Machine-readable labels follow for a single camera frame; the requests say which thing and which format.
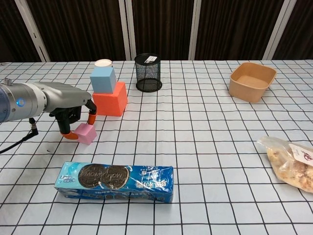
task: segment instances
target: oreo package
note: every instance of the oreo package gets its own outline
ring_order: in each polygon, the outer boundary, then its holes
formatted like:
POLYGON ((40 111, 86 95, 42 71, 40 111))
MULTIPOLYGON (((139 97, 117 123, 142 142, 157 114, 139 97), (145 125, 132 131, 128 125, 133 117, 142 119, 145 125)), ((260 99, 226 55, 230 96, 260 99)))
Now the oreo package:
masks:
POLYGON ((65 162, 54 187, 65 197, 173 200, 173 167, 65 162))

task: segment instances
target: black cable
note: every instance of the black cable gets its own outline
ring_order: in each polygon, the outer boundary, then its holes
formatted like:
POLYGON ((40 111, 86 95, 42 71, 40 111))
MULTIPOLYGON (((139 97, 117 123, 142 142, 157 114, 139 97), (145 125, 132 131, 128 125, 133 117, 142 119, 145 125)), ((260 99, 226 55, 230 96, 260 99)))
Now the black cable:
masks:
POLYGON ((36 121, 34 120, 34 118, 30 118, 29 119, 29 123, 31 124, 31 133, 27 134, 25 137, 23 137, 20 141, 17 141, 16 143, 12 144, 11 146, 3 149, 0 151, 0 154, 14 148, 15 146, 19 145, 20 143, 23 143, 24 141, 29 140, 30 138, 38 135, 38 130, 37 130, 37 126, 36 126, 36 121))

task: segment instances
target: stacked blocks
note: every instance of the stacked blocks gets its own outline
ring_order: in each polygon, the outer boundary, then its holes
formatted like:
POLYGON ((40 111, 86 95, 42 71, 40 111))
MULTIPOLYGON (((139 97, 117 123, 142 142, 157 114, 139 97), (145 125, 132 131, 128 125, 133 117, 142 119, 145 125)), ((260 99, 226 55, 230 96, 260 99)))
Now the stacked blocks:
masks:
POLYGON ((78 142, 90 145, 91 142, 96 138, 97 133, 93 125, 81 123, 76 130, 75 134, 78 135, 78 142))
POLYGON ((127 105, 127 93, 124 82, 117 82, 113 94, 93 93, 97 113, 107 116, 122 116, 127 105))
POLYGON ((117 82, 112 67, 95 67, 91 76, 93 101, 98 115, 122 116, 127 105, 124 82, 117 82))
POLYGON ((95 93, 114 92, 116 76, 112 67, 95 67, 90 79, 95 93))

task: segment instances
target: table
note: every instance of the table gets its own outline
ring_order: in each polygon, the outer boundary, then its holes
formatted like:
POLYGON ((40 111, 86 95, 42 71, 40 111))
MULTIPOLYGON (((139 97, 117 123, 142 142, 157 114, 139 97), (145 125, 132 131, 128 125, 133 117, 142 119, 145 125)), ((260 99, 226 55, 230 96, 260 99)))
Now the table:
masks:
MULTIPOLYGON (((280 182, 257 140, 312 146, 313 60, 255 61, 278 73, 256 104, 228 94, 229 75, 242 62, 162 61, 162 89, 142 93, 134 62, 115 61, 129 103, 122 117, 97 118, 90 146, 62 138, 43 113, 40 134, 1 155, 0 234, 311 235, 313 194, 280 182), (173 203, 64 198, 53 187, 64 161, 172 165, 173 203)), ((93 62, 11 63, 0 66, 0 79, 92 93, 92 69, 93 62)), ((83 109, 81 121, 87 118, 83 109)), ((28 130, 27 120, 1 124, 0 149, 28 130)))

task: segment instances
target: pink cube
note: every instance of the pink cube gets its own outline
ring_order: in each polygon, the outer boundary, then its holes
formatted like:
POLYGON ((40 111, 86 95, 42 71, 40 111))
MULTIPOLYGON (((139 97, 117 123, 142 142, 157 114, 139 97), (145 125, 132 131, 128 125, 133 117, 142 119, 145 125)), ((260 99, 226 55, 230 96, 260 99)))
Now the pink cube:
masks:
POLYGON ((97 133, 93 125, 81 123, 76 130, 75 134, 78 135, 78 142, 90 145, 91 142, 96 138, 97 133))

